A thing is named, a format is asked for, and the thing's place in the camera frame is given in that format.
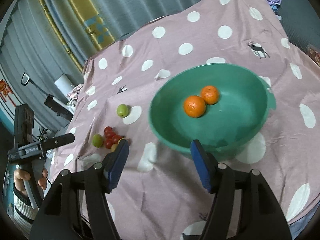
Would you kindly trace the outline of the striped left sleeve forearm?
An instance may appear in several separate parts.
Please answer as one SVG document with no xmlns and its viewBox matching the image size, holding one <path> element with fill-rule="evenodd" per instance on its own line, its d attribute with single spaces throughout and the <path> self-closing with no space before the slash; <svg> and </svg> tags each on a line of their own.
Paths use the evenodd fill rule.
<svg viewBox="0 0 320 240">
<path fill-rule="evenodd" d="M 33 208 L 29 198 L 22 192 L 16 189 L 16 186 L 13 187 L 14 193 L 14 219 L 17 222 L 21 222 L 25 225 L 33 224 L 35 217 L 38 212 L 38 208 Z"/>
</svg>

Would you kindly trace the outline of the left hand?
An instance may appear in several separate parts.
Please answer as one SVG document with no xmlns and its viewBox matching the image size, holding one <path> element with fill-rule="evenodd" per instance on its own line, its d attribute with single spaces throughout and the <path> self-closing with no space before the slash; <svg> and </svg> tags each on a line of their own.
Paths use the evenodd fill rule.
<svg viewBox="0 0 320 240">
<path fill-rule="evenodd" d="M 41 189 L 45 190 L 47 188 L 47 177 L 48 177 L 48 171 L 46 168 L 42 171 L 42 178 L 38 180 L 38 185 L 41 187 Z M 14 184 L 15 187 L 20 193 L 27 196 L 27 191 L 24 187 L 24 181 L 30 180 L 30 174 L 22 169 L 16 169 L 14 171 Z"/>
</svg>

